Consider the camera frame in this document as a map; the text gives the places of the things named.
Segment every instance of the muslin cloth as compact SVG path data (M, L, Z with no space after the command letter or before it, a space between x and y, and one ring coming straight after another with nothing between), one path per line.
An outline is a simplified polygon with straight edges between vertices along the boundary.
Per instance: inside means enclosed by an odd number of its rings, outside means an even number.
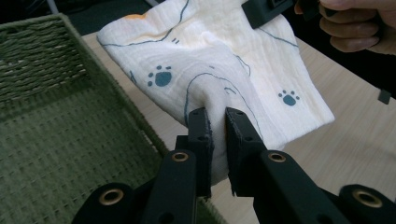
M245 0L167 0L98 33L106 52L161 109L188 127L205 107L212 128L212 184L225 179L225 108L244 111L268 149L330 123L287 20L253 30Z

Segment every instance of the human hand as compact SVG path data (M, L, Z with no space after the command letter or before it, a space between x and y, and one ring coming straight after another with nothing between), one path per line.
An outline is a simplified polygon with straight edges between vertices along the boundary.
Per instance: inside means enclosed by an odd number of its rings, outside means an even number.
M302 14L297 2L294 11ZM327 16L325 8L337 10ZM343 52L368 49L396 55L396 1L394 0L321 0L320 28L331 35L331 44ZM372 22L378 15L384 24ZM381 39L375 36L382 25Z

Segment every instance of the basket weave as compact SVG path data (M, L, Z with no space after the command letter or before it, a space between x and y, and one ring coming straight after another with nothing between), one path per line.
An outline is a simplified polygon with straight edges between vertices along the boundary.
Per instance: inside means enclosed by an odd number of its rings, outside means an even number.
M99 186L154 177L166 151L65 15L0 25L0 223L71 223ZM197 215L224 222L211 203Z

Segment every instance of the paw print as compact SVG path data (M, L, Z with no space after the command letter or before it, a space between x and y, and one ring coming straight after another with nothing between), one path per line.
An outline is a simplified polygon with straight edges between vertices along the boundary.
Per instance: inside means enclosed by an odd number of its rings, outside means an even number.
M290 94L288 94L286 91L282 91L282 92L283 94L280 93L278 94L278 96L283 98L283 102L286 105L290 105L290 106L295 105L297 103L296 100L300 100L299 96L295 96L294 91L291 91Z
M170 71L167 71L167 70L171 70L171 68L172 68L171 66L167 66L165 67L166 70L162 71L163 67L160 65L157 66L158 73L155 73L155 78L154 78L155 85L159 87L164 87L171 82L172 73ZM148 77L154 77L154 73L148 74ZM148 82L149 86L152 86L152 84L153 84L152 81Z

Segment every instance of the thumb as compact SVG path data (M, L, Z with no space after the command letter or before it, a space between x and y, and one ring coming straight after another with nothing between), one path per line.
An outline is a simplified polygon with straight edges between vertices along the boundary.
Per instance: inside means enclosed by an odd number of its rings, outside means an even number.
M395 0L320 0L327 8L334 10L346 10L350 8L375 8L382 10L395 10Z

